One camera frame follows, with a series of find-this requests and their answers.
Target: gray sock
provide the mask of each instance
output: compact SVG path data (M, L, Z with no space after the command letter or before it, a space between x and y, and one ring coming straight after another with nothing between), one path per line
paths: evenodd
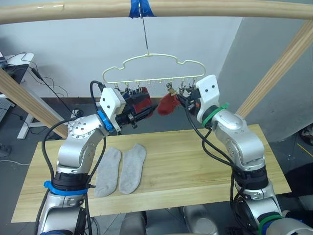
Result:
M121 151L113 147L103 155L97 169L95 197L105 197L115 191L121 155Z
M138 187L146 154L146 149L138 143L124 153L123 169L119 183L121 193L132 193Z

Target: white wall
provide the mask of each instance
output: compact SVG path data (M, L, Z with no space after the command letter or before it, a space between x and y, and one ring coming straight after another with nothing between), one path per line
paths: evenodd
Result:
M150 53L172 54L181 61L198 60L205 64L207 74L218 76L241 20L241 17L145 18ZM141 19L74 19L0 25L0 48L6 55L34 53L42 76L53 78L71 97L89 97L91 80L101 80L103 70L119 67L129 57L144 54L145 42ZM128 70L112 72L108 79L199 73L197 66L178 67L173 60L145 58L129 64ZM46 87L35 81L28 82L38 95L54 97ZM151 96L167 93L165 83L154 83L148 90Z
M312 0L301 0L312 3ZM235 112L284 52L304 20L244 18L219 77L220 103ZM246 117L269 142L313 122L313 45Z

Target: blue ring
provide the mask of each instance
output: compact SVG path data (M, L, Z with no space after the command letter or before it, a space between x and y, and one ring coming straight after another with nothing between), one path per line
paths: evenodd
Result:
M60 196L82 195L88 192L88 188L83 189L83 190L77 190L77 191L62 191L62 190L56 189L49 180L44 182L44 187L49 188L51 192Z

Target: blue tape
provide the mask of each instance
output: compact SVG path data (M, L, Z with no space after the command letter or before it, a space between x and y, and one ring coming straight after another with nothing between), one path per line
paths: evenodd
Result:
M262 227L262 234L265 235L266 234L266 230L269 228L269 226L272 224L272 222L274 222L275 220L269 221L267 222L265 225L263 225Z
M106 116L104 116L104 114L101 112L101 110L97 111L99 117L101 118L101 120L103 121L104 125L106 126L106 130L109 132L113 132L113 126L112 124L109 122L109 120L106 119Z
M148 0L131 0L131 11L129 17L138 18L140 17L139 13L139 3L141 6L141 15L144 16L155 16L150 8Z
M56 189L49 180L44 182L44 187L49 188L50 191L53 192L54 194L61 195L61 196L82 195L88 192L88 188L83 189L83 190L77 190L77 191L62 191L62 190Z

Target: hanging wire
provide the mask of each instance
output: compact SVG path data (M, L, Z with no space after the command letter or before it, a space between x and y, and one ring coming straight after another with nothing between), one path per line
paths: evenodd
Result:
M149 55L148 40L147 40L147 33L146 33L145 21L144 21L144 19L143 19L142 14L141 14L141 6L140 6L140 3L138 4L138 6L139 6L139 15L140 15L140 18L142 19L143 31L144 31L144 33L145 33L145 41L146 41L147 55Z

